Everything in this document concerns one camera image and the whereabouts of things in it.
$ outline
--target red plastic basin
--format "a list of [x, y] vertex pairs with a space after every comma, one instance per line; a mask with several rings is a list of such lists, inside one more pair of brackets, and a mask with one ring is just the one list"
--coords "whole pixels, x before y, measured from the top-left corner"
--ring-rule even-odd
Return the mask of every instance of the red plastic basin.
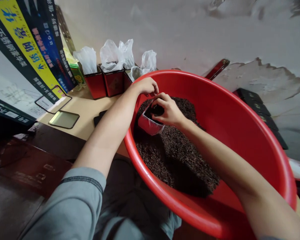
[[[187, 72], [161, 70], [148, 73], [135, 82], [146, 77], [158, 83], [160, 92], [192, 102], [200, 125], [248, 161], [293, 209], [296, 208], [296, 185], [288, 159], [270, 129], [243, 101], [218, 84]], [[146, 99], [141, 95], [137, 100], [132, 128], [136, 113]], [[176, 191], [155, 177], [144, 164], [131, 128], [124, 141], [144, 182], [184, 221], [216, 238], [253, 237], [239, 199], [223, 181], [206, 199]]]

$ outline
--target gray sleeve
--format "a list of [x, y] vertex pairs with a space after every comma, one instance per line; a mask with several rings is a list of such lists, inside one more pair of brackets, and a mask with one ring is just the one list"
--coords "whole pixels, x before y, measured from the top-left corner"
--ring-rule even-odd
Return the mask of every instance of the gray sleeve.
[[70, 169], [21, 239], [92, 239], [105, 186], [95, 169]]

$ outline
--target yellow label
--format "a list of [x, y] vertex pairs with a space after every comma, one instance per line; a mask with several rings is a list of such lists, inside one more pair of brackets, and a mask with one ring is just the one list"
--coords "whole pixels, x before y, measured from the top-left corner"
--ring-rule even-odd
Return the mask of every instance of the yellow label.
[[[37, 43], [32, 37], [16, 0], [0, 1], [0, 20], [33, 69], [47, 86], [50, 89], [55, 85], [60, 86], [38, 49]], [[53, 92], [57, 97], [62, 97], [62, 93], [58, 92], [58, 88], [53, 90]]]

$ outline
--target black box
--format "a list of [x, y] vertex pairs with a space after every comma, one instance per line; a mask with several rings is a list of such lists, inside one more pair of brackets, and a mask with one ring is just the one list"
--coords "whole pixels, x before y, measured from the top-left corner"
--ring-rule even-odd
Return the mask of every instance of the black box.
[[275, 130], [273, 130], [273, 129], [270, 129], [270, 130], [273, 132], [274, 136], [277, 138], [277, 140], [278, 140], [278, 142], [280, 143], [281, 147], [282, 147], [284, 150], [289, 149], [289, 148], [288, 148], [288, 145], [287, 145], [286, 142], [283, 140], [281, 134], [280, 134], [278, 131], [275, 131]]
[[271, 116], [270, 112], [268, 111], [267, 107], [263, 103], [259, 103], [257, 101], [254, 101], [252, 99], [248, 98], [241, 98], [242, 101], [244, 101], [249, 107], [252, 108], [253, 111], [256, 113], [263, 113], [265, 115]]
[[233, 93], [241, 99], [245, 98], [245, 99], [250, 99], [250, 100], [256, 101], [258, 103], [263, 103], [263, 101], [261, 100], [261, 98], [258, 94], [251, 92], [249, 90], [246, 90], [243, 88], [238, 88]]
[[259, 113], [257, 112], [257, 114], [259, 115], [259, 117], [266, 123], [266, 125], [276, 131], [279, 131], [277, 125], [275, 124], [275, 122], [273, 121], [272, 117], [265, 115], [263, 113]]

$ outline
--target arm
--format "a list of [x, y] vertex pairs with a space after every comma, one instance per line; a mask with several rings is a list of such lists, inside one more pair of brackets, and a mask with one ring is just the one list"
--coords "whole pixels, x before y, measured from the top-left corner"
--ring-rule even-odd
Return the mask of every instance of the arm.
[[142, 93], [155, 96], [159, 93], [157, 83], [145, 78], [131, 85], [102, 117], [72, 168], [90, 167], [108, 176], [112, 159], [127, 133], [137, 98]]
[[173, 125], [195, 144], [199, 153], [238, 196], [258, 239], [300, 239], [300, 218], [280, 194], [248, 162], [226, 145], [185, 118], [175, 102], [164, 93], [157, 96], [165, 112], [155, 117]]

